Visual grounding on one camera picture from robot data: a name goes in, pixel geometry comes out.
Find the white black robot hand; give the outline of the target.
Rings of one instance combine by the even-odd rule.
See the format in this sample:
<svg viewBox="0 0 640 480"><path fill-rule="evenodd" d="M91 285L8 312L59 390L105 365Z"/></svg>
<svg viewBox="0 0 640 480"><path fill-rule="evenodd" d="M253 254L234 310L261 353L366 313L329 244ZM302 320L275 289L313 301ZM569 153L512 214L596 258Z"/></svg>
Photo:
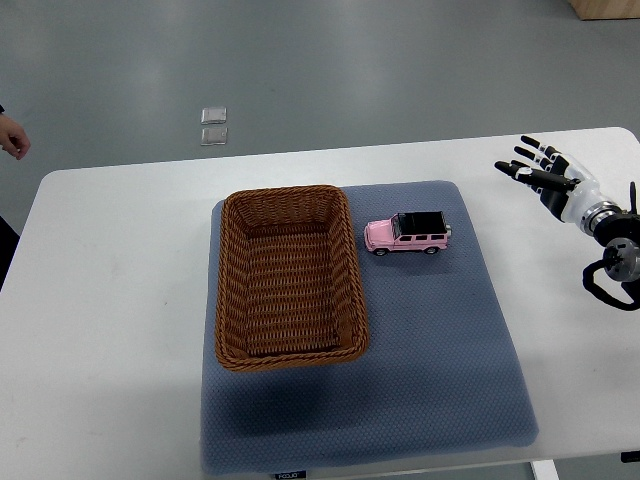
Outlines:
<svg viewBox="0 0 640 480"><path fill-rule="evenodd" d="M611 204L600 192L599 182L577 159L554 146L526 135L520 141L524 146L516 145L514 152L523 161L497 161L494 167L536 193L556 219L587 231L587 218Z"/></svg>

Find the person hand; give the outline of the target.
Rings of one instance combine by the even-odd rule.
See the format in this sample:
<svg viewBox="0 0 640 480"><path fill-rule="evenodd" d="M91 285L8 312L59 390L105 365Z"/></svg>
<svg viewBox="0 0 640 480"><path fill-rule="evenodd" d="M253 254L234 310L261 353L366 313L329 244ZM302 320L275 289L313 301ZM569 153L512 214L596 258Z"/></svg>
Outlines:
<svg viewBox="0 0 640 480"><path fill-rule="evenodd" d="M31 147L23 127L4 113L0 116L0 142L2 150L16 160L22 160Z"/></svg>

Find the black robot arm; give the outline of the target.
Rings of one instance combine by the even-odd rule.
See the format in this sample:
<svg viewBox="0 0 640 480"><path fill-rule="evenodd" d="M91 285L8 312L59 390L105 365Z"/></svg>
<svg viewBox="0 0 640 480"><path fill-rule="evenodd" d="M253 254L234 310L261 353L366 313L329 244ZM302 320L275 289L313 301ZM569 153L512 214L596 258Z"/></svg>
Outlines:
<svg viewBox="0 0 640 480"><path fill-rule="evenodd" d="M639 212L636 184L629 187L630 210L613 213L601 220L594 229L594 238L604 247L602 258L588 265L582 273L583 287L601 302L623 311L639 309ZM595 273L603 270L619 282L631 299L625 303L595 282Z"/></svg>

